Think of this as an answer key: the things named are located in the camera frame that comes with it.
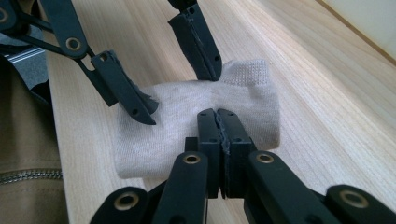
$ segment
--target gray floor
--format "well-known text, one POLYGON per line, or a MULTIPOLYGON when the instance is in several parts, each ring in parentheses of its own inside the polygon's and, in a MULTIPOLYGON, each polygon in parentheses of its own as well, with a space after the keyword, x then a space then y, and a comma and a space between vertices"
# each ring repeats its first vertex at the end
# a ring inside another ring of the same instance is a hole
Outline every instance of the gray floor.
MULTIPOLYGON (((32 27, 31 36, 39 39, 43 38, 41 31, 35 27, 32 27)), ((21 41, 2 34, 0 34, 0 43, 5 45, 26 45, 21 41)), ((38 83, 45 82, 48 79, 45 54, 41 50, 37 50, 36 52, 39 53, 35 56, 28 57, 14 63, 14 66, 20 72, 29 89, 38 83)))

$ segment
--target white wall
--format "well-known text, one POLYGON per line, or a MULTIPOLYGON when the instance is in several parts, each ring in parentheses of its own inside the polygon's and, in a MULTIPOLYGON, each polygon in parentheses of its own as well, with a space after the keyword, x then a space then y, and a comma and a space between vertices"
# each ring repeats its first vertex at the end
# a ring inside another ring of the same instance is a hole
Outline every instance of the white wall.
POLYGON ((396 0, 324 0, 396 59, 396 0))

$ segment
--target wood grain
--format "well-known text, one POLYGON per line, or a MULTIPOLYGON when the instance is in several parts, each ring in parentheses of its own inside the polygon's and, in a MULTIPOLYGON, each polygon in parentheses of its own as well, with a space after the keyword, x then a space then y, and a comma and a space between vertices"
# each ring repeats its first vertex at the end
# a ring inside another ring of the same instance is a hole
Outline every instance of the wood grain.
MULTIPOLYGON (((114 49, 139 86, 194 79, 167 24, 167 1, 74 0, 93 50, 114 49)), ((315 1, 199 4, 223 62, 264 58, 280 100, 274 150, 320 193, 349 184, 396 210, 396 67, 315 1)), ((48 53, 49 79, 71 223, 88 223, 106 196, 161 180, 117 177, 108 108, 78 66, 48 53)), ((242 202, 209 202, 208 223, 246 223, 242 202)))

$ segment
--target zipper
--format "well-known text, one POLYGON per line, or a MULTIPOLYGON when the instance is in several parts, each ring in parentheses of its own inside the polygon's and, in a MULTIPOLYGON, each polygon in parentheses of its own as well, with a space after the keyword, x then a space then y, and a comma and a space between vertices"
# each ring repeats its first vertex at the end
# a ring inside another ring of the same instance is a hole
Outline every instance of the zipper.
POLYGON ((64 178, 60 169, 34 169, 0 174, 0 185, 11 184, 24 180, 49 179, 62 180, 64 178))

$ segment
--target beige sock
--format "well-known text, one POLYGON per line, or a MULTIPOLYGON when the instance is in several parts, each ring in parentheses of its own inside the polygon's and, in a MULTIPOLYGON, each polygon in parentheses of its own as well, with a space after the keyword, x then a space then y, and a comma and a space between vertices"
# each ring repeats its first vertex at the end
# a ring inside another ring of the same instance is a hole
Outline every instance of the beige sock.
POLYGON ((197 114, 205 109, 233 111, 258 149, 279 144, 279 103, 264 60, 224 64, 218 82, 164 83, 142 90, 160 102, 148 126, 119 107, 114 138, 115 165, 121 178, 167 176, 186 137, 198 136, 197 114))

